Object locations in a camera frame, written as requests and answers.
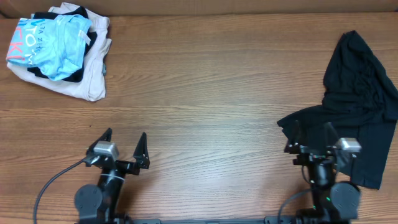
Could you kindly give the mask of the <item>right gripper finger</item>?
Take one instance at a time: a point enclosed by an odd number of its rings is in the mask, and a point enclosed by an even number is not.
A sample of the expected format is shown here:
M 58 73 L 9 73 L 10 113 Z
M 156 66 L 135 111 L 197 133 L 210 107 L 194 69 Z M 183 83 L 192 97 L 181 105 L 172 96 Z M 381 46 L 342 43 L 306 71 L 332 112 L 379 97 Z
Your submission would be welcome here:
M 292 128 L 292 132 L 287 142 L 287 146 L 298 147 L 300 145 L 300 137 L 301 137 L 300 123 L 298 121 L 295 121 Z
M 323 125 L 324 135 L 325 135 L 325 147 L 331 149 L 335 146 L 336 142 L 339 140 L 338 133 L 336 129 L 330 122 Z

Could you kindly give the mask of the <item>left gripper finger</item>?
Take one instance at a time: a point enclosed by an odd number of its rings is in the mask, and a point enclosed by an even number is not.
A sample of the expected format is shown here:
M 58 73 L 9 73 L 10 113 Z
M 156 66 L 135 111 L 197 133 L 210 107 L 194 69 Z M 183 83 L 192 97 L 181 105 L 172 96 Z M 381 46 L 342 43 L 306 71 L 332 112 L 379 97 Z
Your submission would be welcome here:
M 135 158 L 136 162 L 140 165 L 150 164 L 149 153 L 147 150 L 147 134 L 145 132 L 142 133 L 139 142 L 137 143 L 133 158 Z
M 94 141 L 94 143 L 92 143 L 87 151 L 86 154 L 89 154 L 90 152 L 93 152 L 94 147 L 100 142 L 100 141 L 107 141 L 110 142 L 111 141 L 111 136 L 112 136 L 112 132 L 113 130 L 111 128 L 108 128 L 97 140 Z

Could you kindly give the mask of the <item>black t-shirt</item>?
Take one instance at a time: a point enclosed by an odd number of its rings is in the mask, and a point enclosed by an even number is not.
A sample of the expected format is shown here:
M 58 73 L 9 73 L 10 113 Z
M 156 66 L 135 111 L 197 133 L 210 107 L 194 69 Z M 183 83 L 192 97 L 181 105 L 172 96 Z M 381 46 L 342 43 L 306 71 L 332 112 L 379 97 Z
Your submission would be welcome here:
M 325 137 L 326 123 L 331 123 L 339 137 L 357 139 L 360 154 L 339 170 L 357 185 L 380 189 L 397 124 L 397 88 L 355 30 L 338 41 L 323 84 L 321 105 L 294 112 L 280 119 L 278 126 L 291 138 L 298 121 L 306 134 L 305 143 L 313 149 L 335 143 Z

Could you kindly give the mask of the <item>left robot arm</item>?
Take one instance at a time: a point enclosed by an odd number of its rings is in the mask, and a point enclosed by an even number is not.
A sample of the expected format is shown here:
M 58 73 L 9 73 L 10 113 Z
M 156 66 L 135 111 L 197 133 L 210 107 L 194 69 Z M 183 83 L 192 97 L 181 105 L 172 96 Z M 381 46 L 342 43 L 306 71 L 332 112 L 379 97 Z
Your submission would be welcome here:
M 101 169 L 97 184 L 82 186 L 75 194 L 74 203 L 79 213 L 79 224 L 132 223 L 125 213 L 116 211 L 122 186 L 127 175 L 139 175 L 150 166 L 147 134 L 142 133 L 133 153 L 134 161 L 119 159 L 116 143 L 112 142 L 112 129 L 107 129 L 86 152 L 86 166 Z

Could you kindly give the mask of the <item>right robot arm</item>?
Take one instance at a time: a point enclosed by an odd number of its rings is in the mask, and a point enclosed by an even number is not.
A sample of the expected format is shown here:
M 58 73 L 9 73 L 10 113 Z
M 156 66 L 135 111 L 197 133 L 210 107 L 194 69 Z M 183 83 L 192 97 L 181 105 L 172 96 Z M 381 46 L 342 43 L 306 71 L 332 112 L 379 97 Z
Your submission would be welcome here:
M 282 211 L 291 201 L 307 193 L 312 196 L 313 207 L 296 211 L 292 223 L 351 223 L 358 217 L 361 191 L 351 181 L 336 180 L 340 165 L 354 161 L 362 150 L 355 138 L 341 138 L 331 123 L 324 125 L 323 149 L 311 148 L 307 143 L 307 134 L 296 121 L 292 135 L 285 145 L 284 152 L 296 158 L 293 164 L 308 174 L 302 173 L 310 188 L 288 198 L 279 208 L 277 222 L 282 222 Z

